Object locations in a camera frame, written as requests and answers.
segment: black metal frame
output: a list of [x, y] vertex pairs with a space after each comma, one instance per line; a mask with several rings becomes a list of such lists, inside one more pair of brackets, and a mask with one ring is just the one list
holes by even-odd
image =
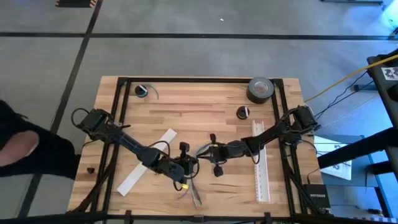
[[[126, 89], [124, 92], [123, 96], [123, 104], [121, 108], [121, 115], [119, 118], [119, 122], [123, 123], [124, 122], [124, 117], [126, 115], [126, 107], [127, 107], [127, 101], [129, 98], [129, 91], [131, 84], [133, 82], [195, 82], [195, 83], [249, 83], [251, 78], [130, 78], [130, 77], [120, 77], [118, 78], [117, 85], [116, 85], [116, 90], [115, 90], [115, 95], [113, 99], [113, 104], [112, 104], [112, 110], [111, 110], [111, 115], [113, 117], [116, 116], [116, 108], [118, 107], [119, 103], [119, 96], [121, 94], [121, 89], [123, 85], [126, 85]], [[281, 97], [281, 102], [282, 102], [282, 107], [284, 109], [284, 113], [288, 110], [287, 108], [287, 100], [285, 96], [285, 90], [284, 90], [284, 83], [282, 79], [272, 79], [271, 80], [273, 84], [275, 84], [280, 91], [280, 97]], [[278, 122], [280, 118], [279, 110], [278, 110], [278, 105], [277, 105], [277, 99], [276, 99], [276, 93], [271, 96], [272, 99], [272, 105], [274, 108], [274, 116], [275, 116], [275, 121]], [[114, 151], [111, 159], [111, 163], [113, 163], [113, 167], [111, 170], [111, 174], [108, 177], [108, 183], [106, 186], [106, 191], [104, 195], [104, 202], [103, 202], [103, 207], [102, 207], [102, 212], [107, 212], [108, 207], [109, 207], [109, 200], [111, 196], [111, 189], [113, 185], [113, 177], [114, 177], [114, 172], [115, 172], [115, 166], [116, 166], [116, 160], [118, 156], [118, 148], [119, 145], [116, 144], [114, 146]], [[280, 153], [281, 157], [286, 158], [286, 151], [285, 151], [285, 145], [282, 143], [282, 139], [279, 138], [279, 148], [280, 148]], [[103, 175], [105, 166], [106, 166], [106, 159], [109, 151], [109, 144], [105, 144], [103, 148], [103, 153], [101, 155], [101, 160], [99, 163], [99, 170], [98, 170], [98, 175], [97, 175], [97, 181], [100, 180], [100, 177]], [[297, 161], [297, 155], [294, 157], [292, 156], [292, 163], [294, 165], [294, 171], [295, 174], [300, 177], [300, 169]], [[289, 212], [290, 216], [295, 214], [295, 209], [294, 209], [294, 199], [293, 199], [293, 193], [292, 193], [292, 186], [290, 183], [290, 178], [289, 178], [289, 163], [287, 161], [282, 160], [282, 167], [284, 171], [284, 179], [285, 179], [285, 184], [286, 184], [286, 194], [287, 194], [287, 201], [288, 201], [288, 206], [289, 206]], [[97, 205], [98, 205], [98, 195], [94, 198], [90, 211], [95, 212], [97, 210]], [[307, 209], [305, 209], [305, 204], [303, 202], [302, 197], [300, 196], [300, 206], [302, 208], [302, 212], [307, 212]], [[259, 217], [229, 217], [233, 218], [234, 221], [254, 221], [258, 219]], [[213, 220], [212, 217], [207, 217], [207, 220]]]

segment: black pants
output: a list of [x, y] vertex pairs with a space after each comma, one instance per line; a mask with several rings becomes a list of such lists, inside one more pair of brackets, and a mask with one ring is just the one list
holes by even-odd
[[0, 177], [20, 174], [53, 174], [75, 179], [80, 156], [75, 155], [70, 141], [24, 120], [2, 100], [0, 100], [0, 123], [12, 134], [31, 130], [40, 138], [39, 145], [29, 156], [8, 166], [0, 167]]

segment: white ruler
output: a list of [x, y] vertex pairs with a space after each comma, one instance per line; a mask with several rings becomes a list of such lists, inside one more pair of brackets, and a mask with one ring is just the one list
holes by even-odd
[[[160, 141], [167, 141], [170, 143], [173, 141], [174, 137], [177, 135], [177, 133], [173, 129], [169, 129], [166, 131], [166, 133], [161, 137]], [[157, 143], [155, 148], [159, 149], [160, 151], [163, 151], [167, 145], [164, 142]], [[142, 165], [140, 162], [136, 168], [127, 176], [126, 180], [123, 181], [123, 183], [118, 187], [118, 192], [126, 196], [127, 193], [130, 192], [134, 184], [144, 175], [145, 171], [147, 170], [146, 167]]]
[[[259, 134], [264, 132], [264, 122], [261, 124], [256, 124], [256, 122], [252, 122], [252, 135], [258, 136]], [[254, 165], [254, 179], [256, 181], [256, 199], [258, 202], [269, 202], [269, 184], [268, 184], [268, 171], [267, 171], [267, 152], [266, 146], [262, 150], [258, 156], [254, 157], [254, 160], [257, 161], [260, 157], [260, 162]]]

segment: white label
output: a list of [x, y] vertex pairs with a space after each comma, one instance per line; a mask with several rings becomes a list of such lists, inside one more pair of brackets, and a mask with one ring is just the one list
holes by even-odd
[[397, 81], [398, 80], [398, 67], [394, 68], [381, 68], [384, 78], [386, 80]]

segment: butcher block table top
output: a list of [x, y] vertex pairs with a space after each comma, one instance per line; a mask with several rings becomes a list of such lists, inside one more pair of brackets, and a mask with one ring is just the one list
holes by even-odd
[[[111, 111], [117, 80], [118, 77], [101, 79], [94, 108]], [[299, 80], [284, 78], [283, 81], [289, 109], [303, 105]], [[149, 145], [158, 141], [166, 130], [173, 129], [177, 136], [170, 144], [172, 157], [179, 156], [178, 147], [182, 141], [190, 144], [189, 154], [193, 154], [199, 147], [210, 142], [211, 133], [216, 134], [217, 141], [227, 143], [252, 136], [252, 120], [257, 123], [263, 121], [265, 129], [275, 124], [271, 99], [261, 105], [251, 103], [245, 94], [247, 83], [154, 82], [150, 84], [159, 92], [158, 100], [151, 88], [147, 97], [135, 96], [134, 88], [138, 84], [148, 83], [132, 83], [124, 121], [124, 124], [130, 124], [131, 127], [123, 130], [141, 144]], [[282, 115], [279, 89], [275, 88], [275, 92], [279, 113]], [[116, 119], [120, 114], [123, 93], [124, 87], [121, 90]], [[242, 105], [250, 109], [250, 116], [246, 120], [236, 117], [236, 110]], [[311, 137], [303, 138], [313, 142]], [[230, 159], [222, 165], [224, 175], [221, 177], [213, 175], [210, 162], [200, 160], [200, 172], [194, 181], [203, 205], [195, 208], [190, 191], [181, 197], [184, 190], [175, 191], [171, 179], [156, 175], [150, 170], [146, 171], [125, 197], [120, 195], [117, 187], [139, 163], [133, 153], [120, 147], [108, 213], [121, 215], [126, 210], [132, 210], [134, 215], [263, 217], [264, 212], [270, 212], [273, 217], [289, 217], [278, 140], [267, 144], [266, 150], [271, 196], [269, 203], [256, 202], [254, 164], [250, 157], [242, 157]], [[100, 141], [87, 144], [83, 148], [68, 209], [77, 207], [94, 186], [102, 151], [103, 143]], [[307, 174], [318, 168], [315, 150], [310, 144], [303, 142], [298, 145], [297, 157], [302, 182], [305, 184]], [[95, 173], [89, 174], [88, 167], [94, 167]], [[323, 183], [319, 170], [310, 175], [310, 180], [312, 184]], [[105, 185], [106, 183], [99, 198], [98, 210], [102, 209]], [[300, 212], [299, 197], [294, 184], [292, 190], [296, 212]]]

